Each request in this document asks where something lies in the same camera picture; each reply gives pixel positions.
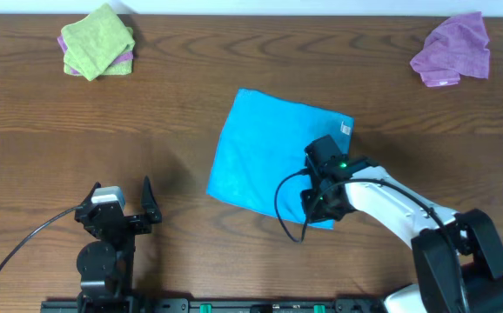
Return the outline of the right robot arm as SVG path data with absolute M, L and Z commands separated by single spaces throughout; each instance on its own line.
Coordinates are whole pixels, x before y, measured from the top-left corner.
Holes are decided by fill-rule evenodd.
M 386 307 L 427 312 L 503 312 L 503 243 L 481 210 L 459 213 L 408 189 L 370 159 L 307 154 L 312 189 L 304 195 L 308 221 L 361 211 L 412 250 L 418 283 L 386 299 Z

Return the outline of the blue microfiber cloth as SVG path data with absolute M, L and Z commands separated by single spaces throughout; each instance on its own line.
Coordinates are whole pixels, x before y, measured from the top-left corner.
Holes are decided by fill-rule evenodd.
M 206 193 L 221 202 L 302 223 L 300 192 L 310 178 L 282 180 L 305 167 L 305 147 L 331 136 L 346 153 L 354 119 L 293 103 L 258 90 L 240 89 L 218 140 Z

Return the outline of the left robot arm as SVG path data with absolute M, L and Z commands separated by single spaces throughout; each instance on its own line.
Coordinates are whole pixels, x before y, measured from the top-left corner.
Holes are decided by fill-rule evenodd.
M 117 186 L 96 183 L 76 209 L 75 220 L 96 240 L 77 256 L 81 292 L 79 312 L 152 312 L 153 303 L 132 288 L 135 237 L 150 234 L 162 222 L 148 177 L 143 181 L 142 214 L 126 216 Z

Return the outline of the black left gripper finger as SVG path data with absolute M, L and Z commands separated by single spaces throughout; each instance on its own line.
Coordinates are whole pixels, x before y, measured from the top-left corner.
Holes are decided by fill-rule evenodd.
M 89 194 L 81 202 L 81 205 L 82 206 L 90 205 L 91 204 L 91 198 L 92 198 L 94 192 L 96 191 L 96 189 L 99 189 L 99 188 L 100 188 L 100 182 L 95 182 L 94 185 L 92 186 L 91 191 L 89 192 Z
M 162 214 L 153 195 L 151 181 L 148 176 L 144 177 L 140 203 L 142 208 L 144 209 L 145 215 L 150 220 L 150 223 L 162 222 Z

